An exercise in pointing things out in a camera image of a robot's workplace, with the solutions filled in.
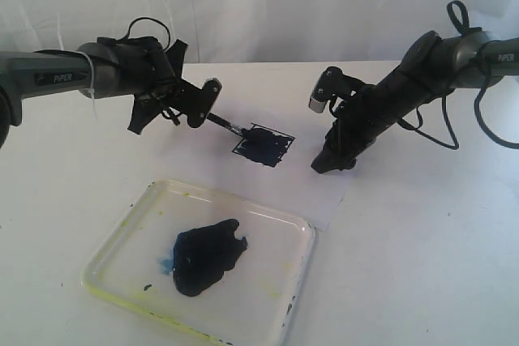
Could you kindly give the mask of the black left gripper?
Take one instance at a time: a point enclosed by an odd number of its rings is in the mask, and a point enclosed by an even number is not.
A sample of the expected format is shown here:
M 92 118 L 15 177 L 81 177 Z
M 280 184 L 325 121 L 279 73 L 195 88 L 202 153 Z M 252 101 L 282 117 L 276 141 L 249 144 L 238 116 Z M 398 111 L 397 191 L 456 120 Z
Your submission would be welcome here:
M 184 113 L 184 99 L 191 84 L 182 79 L 182 71 L 188 44 L 176 39 L 165 51 L 174 74 L 177 78 L 165 82 L 154 83 L 146 92 L 134 98 L 131 119 L 127 129 L 140 135 L 143 129 L 157 116 L 166 119 L 177 119 Z

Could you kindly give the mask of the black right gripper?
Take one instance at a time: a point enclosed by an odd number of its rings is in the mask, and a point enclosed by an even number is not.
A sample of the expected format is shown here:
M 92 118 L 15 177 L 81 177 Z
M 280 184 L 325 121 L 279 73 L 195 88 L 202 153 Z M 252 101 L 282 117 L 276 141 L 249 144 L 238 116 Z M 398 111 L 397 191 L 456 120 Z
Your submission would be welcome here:
M 384 112 L 375 92 L 374 86 L 364 87 L 339 105 L 324 145 L 311 162 L 315 172 L 324 174 L 353 169 L 357 156 L 393 125 L 393 118 Z

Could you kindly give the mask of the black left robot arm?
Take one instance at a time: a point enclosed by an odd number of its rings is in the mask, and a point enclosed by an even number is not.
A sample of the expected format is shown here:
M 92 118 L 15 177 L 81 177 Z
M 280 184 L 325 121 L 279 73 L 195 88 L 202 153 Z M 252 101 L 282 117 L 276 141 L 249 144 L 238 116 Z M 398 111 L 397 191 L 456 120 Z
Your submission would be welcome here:
M 157 116 L 191 114 L 199 89 L 182 78 L 187 45 L 164 49 L 153 36 L 100 37 L 76 51 L 1 54 L 1 138 L 22 121 L 25 99 L 78 91 L 93 99 L 133 96 L 128 129 L 141 134 Z

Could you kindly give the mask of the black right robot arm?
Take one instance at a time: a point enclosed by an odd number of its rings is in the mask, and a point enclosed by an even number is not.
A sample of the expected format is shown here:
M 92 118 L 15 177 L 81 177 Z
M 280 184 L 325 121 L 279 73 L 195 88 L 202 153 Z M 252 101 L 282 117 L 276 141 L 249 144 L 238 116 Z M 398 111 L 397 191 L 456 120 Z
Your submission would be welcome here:
M 391 126 L 419 132 L 404 117 L 435 99 L 446 99 L 457 88 L 478 89 L 474 113 L 483 132 L 504 147 L 517 148 L 488 128 L 478 107 L 488 88 L 517 74 L 518 40 L 493 40 L 484 31 L 446 39 L 429 31 L 377 84 L 364 83 L 330 66 L 318 78 L 309 99 L 312 111 L 328 109 L 334 117 L 311 167 L 317 173 L 352 169 L 358 156 Z

